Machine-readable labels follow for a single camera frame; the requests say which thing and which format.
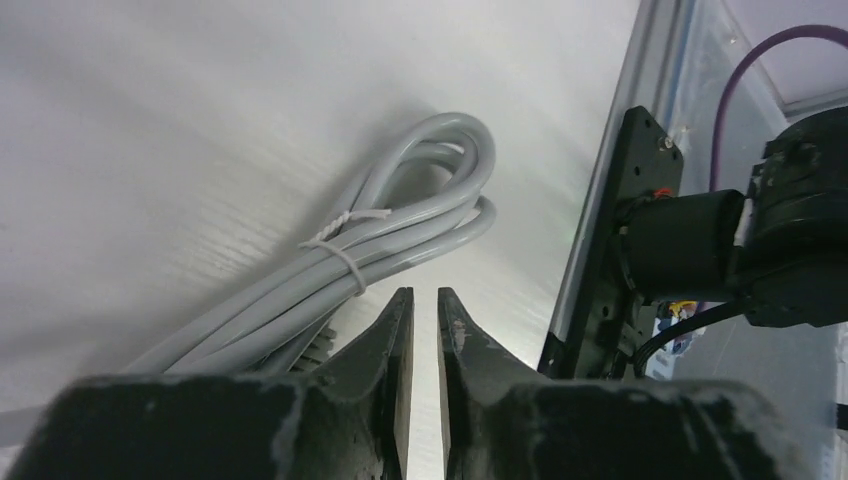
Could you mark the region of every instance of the gray cable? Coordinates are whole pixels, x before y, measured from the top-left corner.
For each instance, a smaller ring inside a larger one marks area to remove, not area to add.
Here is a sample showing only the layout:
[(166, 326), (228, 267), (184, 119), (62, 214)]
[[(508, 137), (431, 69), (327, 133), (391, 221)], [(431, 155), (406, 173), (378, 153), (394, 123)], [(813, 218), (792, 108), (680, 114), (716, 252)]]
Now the gray cable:
[[(327, 239), (355, 261), (368, 284), (465, 245), (494, 223), (494, 205), (480, 194), (494, 169), (492, 136), (474, 117), (443, 113), (413, 127), (396, 147), (354, 176), (322, 225), (346, 211), (385, 208), (404, 175), (422, 164), (452, 174), (437, 194), (398, 208), (385, 220), (344, 225)], [(269, 362), (260, 371), (284, 371), (358, 290), (342, 259), (323, 249), (303, 250), (289, 264), (160, 342), (122, 373), (231, 373), (266, 357)], [(0, 447), (23, 440), (41, 410), (0, 413)]]

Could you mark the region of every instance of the black bracket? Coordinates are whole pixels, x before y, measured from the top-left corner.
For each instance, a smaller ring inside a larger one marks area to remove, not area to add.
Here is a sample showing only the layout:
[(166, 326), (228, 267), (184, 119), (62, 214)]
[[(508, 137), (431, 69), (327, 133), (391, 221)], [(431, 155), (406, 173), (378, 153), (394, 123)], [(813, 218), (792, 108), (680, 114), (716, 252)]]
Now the black bracket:
[(642, 308), (622, 271), (620, 228), (628, 212), (659, 192), (679, 193), (683, 154), (644, 107), (624, 114), (606, 177), (592, 243), (563, 331), (549, 332), (539, 372), (551, 378), (630, 378), (634, 345), (653, 333), (656, 308)]

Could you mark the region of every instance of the white backdrop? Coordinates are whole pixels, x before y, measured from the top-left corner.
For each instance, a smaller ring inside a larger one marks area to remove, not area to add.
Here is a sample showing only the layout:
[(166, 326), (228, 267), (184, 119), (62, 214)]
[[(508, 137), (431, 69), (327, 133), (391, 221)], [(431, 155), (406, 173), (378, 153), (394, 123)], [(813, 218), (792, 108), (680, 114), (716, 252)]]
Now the white backdrop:
[(0, 412), (278, 264), (375, 145), (459, 110), (494, 134), (497, 223), (335, 321), (349, 339), (415, 287), (408, 478), (441, 478), (436, 288), (535, 365), (637, 4), (3, 2)]

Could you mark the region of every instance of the screw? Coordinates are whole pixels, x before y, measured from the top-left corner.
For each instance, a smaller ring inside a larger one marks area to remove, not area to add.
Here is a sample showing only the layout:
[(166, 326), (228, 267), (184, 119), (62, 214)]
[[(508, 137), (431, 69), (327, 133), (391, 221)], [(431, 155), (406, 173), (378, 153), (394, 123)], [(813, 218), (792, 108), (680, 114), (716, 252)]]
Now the screw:
[(671, 150), (674, 147), (674, 141), (671, 137), (663, 137), (660, 139), (660, 150)]

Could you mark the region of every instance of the cable tie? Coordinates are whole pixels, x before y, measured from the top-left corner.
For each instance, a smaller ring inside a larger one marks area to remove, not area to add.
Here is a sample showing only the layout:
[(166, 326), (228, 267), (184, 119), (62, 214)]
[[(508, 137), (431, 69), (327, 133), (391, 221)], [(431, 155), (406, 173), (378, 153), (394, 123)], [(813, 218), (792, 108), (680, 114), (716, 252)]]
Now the cable tie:
[(362, 272), (359, 271), (359, 267), (356, 266), (356, 262), (353, 261), (352, 258), (348, 254), (344, 252), (341, 248), (333, 245), (332, 243), (327, 241), (327, 238), (330, 237), (336, 230), (341, 228), (347, 222), (351, 222), (354, 220), (361, 220), (363, 218), (376, 218), (380, 220), (384, 220), (389, 214), (392, 213), (391, 210), (361, 210), (359, 212), (349, 212), (345, 211), (338, 218), (330, 222), (329, 225), (324, 227), (323, 230), (318, 232), (317, 235), (312, 237), (311, 240), (306, 241), (298, 245), (301, 248), (323, 248), (327, 250), (331, 254), (339, 257), (343, 262), (347, 264), (347, 267), (350, 269), (350, 273), (353, 274), (353, 277), (356, 279), (356, 283), (359, 284), (359, 293), (356, 294), (357, 297), (361, 296), (365, 293), (365, 289), (368, 288), (368, 283), (365, 281), (365, 277), (362, 276)]
[(385, 220), (389, 214), (392, 213), (391, 210), (360, 210), (358, 212), (350, 212), (345, 210), (341, 215), (338, 216), (335, 220), (330, 222), (329, 225), (324, 227), (323, 230), (318, 232), (317, 235), (312, 237), (312, 240), (324, 241), (329, 238), (336, 230), (341, 228), (347, 222), (352, 222), (355, 220), (361, 220), (363, 218), (376, 218), (379, 220)]

